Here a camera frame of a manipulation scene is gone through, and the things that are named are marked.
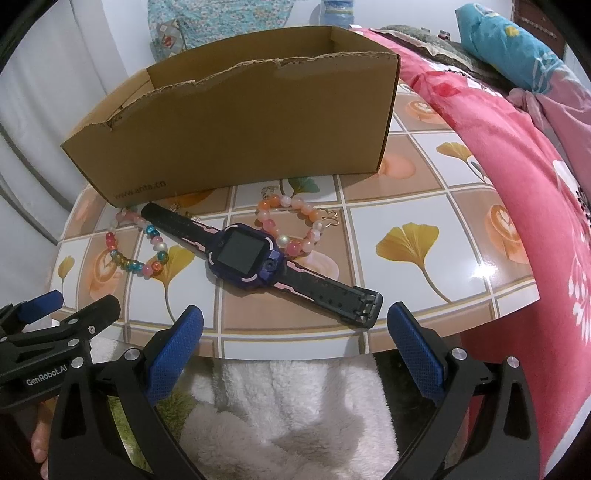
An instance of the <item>green fabric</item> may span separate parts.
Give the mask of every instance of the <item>green fabric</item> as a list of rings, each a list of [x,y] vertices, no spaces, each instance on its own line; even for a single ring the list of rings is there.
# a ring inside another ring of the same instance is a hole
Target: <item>green fabric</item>
[[[164,423],[170,430],[172,436],[178,441],[183,431],[185,421],[189,414],[195,408],[197,401],[188,393],[181,392],[174,389],[168,398],[160,400],[156,404],[156,409],[160,416],[164,420]],[[131,431],[121,402],[117,397],[109,397],[109,406],[111,407],[111,413],[115,419],[117,430],[121,439],[129,446],[132,450],[131,462],[146,471],[150,471],[144,455],[139,449],[138,443],[135,440],[134,434]]]

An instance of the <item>cardboard box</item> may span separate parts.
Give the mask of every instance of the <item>cardboard box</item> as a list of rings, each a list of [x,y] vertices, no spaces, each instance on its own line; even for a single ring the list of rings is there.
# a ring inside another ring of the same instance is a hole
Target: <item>cardboard box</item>
[[[397,54],[337,27],[227,38],[141,70],[62,145],[112,205],[376,171]]]

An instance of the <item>tiled tablecloth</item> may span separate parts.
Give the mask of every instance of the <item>tiled tablecloth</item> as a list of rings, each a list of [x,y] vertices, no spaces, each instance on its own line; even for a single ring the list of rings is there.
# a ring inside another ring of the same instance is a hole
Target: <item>tiled tablecloth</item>
[[[256,204],[272,193],[300,194],[338,213],[340,225],[298,259],[305,267],[384,296],[378,323],[353,330],[304,300],[278,291],[246,293],[223,284],[199,253],[163,235],[170,261],[146,280],[117,269],[105,246],[116,209],[91,187],[79,196],[64,230],[51,280],[62,291],[58,320],[106,294],[122,306],[110,338],[143,346],[189,304],[204,315],[196,353],[239,359],[333,358],[394,348],[385,316],[403,301],[425,326],[452,335],[538,299],[519,234],[501,198],[462,140],[401,82],[381,168],[376,174],[284,179],[225,187],[168,200],[180,213],[217,228],[255,223]],[[295,213],[275,212],[282,231],[303,237]],[[155,252],[137,228],[116,237],[127,257]]]

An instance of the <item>pink bedspread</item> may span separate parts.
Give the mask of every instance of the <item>pink bedspread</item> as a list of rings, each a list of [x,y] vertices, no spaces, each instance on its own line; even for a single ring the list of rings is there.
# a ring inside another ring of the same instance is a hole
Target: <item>pink bedspread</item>
[[[540,300],[462,333],[476,358],[520,361],[538,422],[541,471],[560,459],[565,433],[591,395],[591,252],[578,187],[551,142],[526,113],[456,73],[434,70],[408,49],[368,30],[401,56],[401,74],[460,135],[511,213]]]

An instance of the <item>finger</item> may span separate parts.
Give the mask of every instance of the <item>finger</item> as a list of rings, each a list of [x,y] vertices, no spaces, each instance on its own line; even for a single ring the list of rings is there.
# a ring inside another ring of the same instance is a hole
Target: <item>finger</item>
[[[41,474],[41,477],[43,477],[43,480],[49,479],[49,467],[47,465],[47,460],[45,460],[45,462],[41,466],[41,471],[39,473]]]
[[[37,407],[37,427],[31,436],[31,450],[37,463],[47,459],[51,419],[53,418],[52,403],[40,403]]]

